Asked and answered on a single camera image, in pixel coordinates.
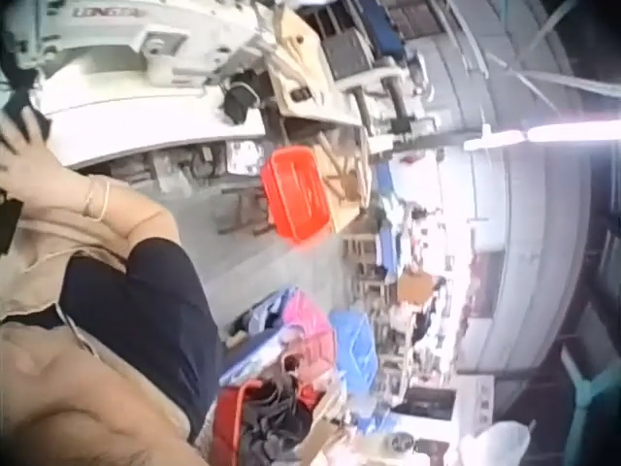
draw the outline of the wall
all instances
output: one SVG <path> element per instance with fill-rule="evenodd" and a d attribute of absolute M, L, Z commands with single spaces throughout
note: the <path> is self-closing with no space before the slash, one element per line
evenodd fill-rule
<path fill-rule="evenodd" d="M 539 30 L 544 16 L 524 0 L 510 2 L 507 30 L 486 0 L 455 0 L 457 17 L 470 28 L 483 53 L 512 63 Z M 469 34 L 458 33 L 470 72 L 445 35 L 409 43 L 426 58 L 436 98 L 428 111 L 442 115 L 444 130 L 480 127 L 481 115 L 495 128 L 554 120 L 556 114 L 492 59 L 476 65 Z M 523 60 L 526 69 L 567 72 L 569 65 L 552 37 Z M 579 111 L 577 96 L 542 86 L 563 113 Z M 493 319 L 471 323 L 460 358 L 467 370 L 511 370 L 538 365 L 565 316 L 581 263 L 590 200 L 589 166 L 576 148 L 519 146 L 469 156 L 447 154 L 443 187 L 450 209 L 478 217 L 480 250 L 505 248 L 507 258 Z M 502 409 L 515 389 L 497 390 Z"/>

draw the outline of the dark t-shirt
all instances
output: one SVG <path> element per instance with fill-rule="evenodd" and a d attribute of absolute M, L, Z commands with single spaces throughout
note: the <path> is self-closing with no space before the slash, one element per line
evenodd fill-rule
<path fill-rule="evenodd" d="M 219 390 L 223 344 L 200 279 L 185 251 L 162 239 L 139 243 L 126 274 L 90 257 L 71 259 L 60 296 L 76 325 L 141 372 L 190 422 L 189 442 Z M 62 325 L 54 309 L 10 317 Z"/>

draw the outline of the worker in background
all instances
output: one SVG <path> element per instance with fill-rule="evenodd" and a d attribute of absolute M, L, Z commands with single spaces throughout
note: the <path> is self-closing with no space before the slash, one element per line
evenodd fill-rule
<path fill-rule="evenodd" d="M 69 241 L 58 234 L 21 270 L 29 282 L 1 296 L 3 452 L 24 466 L 205 466 L 193 445 L 222 344 L 175 220 L 128 187 L 63 168 L 33 111 L 21 118 L 27 131 L 1 116 L 0 187 L 23 201 L 24 225 L 58 213 L 126 253 L 114 266 L 104 248 L 55 249 Z M 23 241 L 42 253 L 48 236 Z"/>

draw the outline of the brand logo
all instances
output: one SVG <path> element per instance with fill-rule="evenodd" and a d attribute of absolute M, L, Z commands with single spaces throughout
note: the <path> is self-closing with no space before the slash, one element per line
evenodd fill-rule
<path fill-rule="evenodd" d="M 75 8 L 73 17 L 144 17 L 147 12 L 138 8 L 85 7 Z"/>

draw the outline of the concrete floor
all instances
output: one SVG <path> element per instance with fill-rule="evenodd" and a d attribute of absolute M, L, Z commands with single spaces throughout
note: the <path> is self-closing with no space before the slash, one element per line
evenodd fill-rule
<path fill-rule="evenodd" d="M 214 189 L 188 199 L 161 200 L 176 216 L 183 244 L 202 279 L 218 325 L 226 325 L 268 293 L 298 285 L 326 312 L 351 302 L 350 277 L 338 236 L 291 248 L 275 234 L 226 236 L 216 226 L 231 215 L 232 200 Z M 0 259 L 0 292 L 14 271 Z"/>

